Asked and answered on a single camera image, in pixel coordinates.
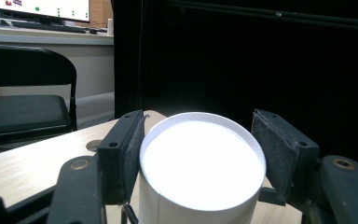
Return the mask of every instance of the desk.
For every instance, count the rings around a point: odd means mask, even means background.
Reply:
[[[145,111],[145,114],[150,116],[145,122],[146,132],[165,118],[155,111]],[[116,122],[113,120],[0,153],[0,197],[4,199],[6,207],[55,185],[61,166],[75,157],[92,156],[94,153],[86,149],[86,144],[103,139]],[[138,188],[136,183],[131,198],[135,213],[139,210]],[[108,223],[120,223],[118,206],[108,205],[106,214]],[[283,207],[257,203],[252,223],[298,224],[300,219],[301,213],[290,205]]]
[[[115,91],[114,38],[97,35],[53,32],[0,26],[0,45],[37,47],[67,57],[77,71],[76,97]],[[54,87],[67,100],[69,87]],[[50,93],[50,87],[0,88],[0,95]]]

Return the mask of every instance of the paper cup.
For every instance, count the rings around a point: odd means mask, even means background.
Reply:
[[[175,115],[150,130],[140,153],[140,224],[251,222],[266,161],[238,123]]]

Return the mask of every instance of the keyboard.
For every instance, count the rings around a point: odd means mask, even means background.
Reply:
[[[85,30],[78,27],[39,24],[39,23],[30,23],[30,22],[21,22],[21,21],[13,21],[11,24],[15,27],[26,28],[26,29],[49,30],[49,31],[69,32],[69,33],[79,33],[79,34],[86,33]]]

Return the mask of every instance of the floor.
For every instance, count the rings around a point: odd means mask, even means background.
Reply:
[[[93,95],[76,99],[78,130],[107,122],[115,118],[115,94]],[[0,152],[32,144],[35,141],[0,146]]]

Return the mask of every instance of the wooden table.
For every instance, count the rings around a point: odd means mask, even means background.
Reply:
[[[145,111],[149,118],[145,122],[147,133],[165,117],[155,111]],[[86,144],[93,140],[102,140],[116,124],[116,120],[64,134],[45,141],[19,147],[0,153],[0,197],[9,207],[43,189],[56,184],[62,165],[79,156],[92,156]],[[131,205],[138,213],[138,183],[135,185]],[[106,207],[108,223],[120,223],[120,208]],[[300,223],[301,213],[290,205],[277,206],[257,203],[252,223]]]

